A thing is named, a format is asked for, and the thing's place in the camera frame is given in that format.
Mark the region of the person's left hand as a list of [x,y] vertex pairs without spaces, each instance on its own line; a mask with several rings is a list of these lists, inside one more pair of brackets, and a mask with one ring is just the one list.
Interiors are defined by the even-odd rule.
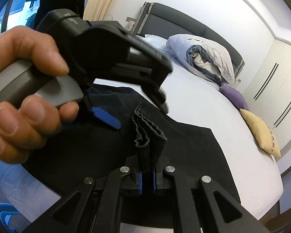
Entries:
[[[32,61],[39,71],[54,77],[69,73],[54,39],[26,26],[0,34],[0,72],[18,59]],[[59,133],[62,124],[74,121],[78,112],[76,102],[56,108],[37,95],[26,97],[19,109],[0,102],[0,160],[24,163],[31,150],[42,148],[48,136]]]

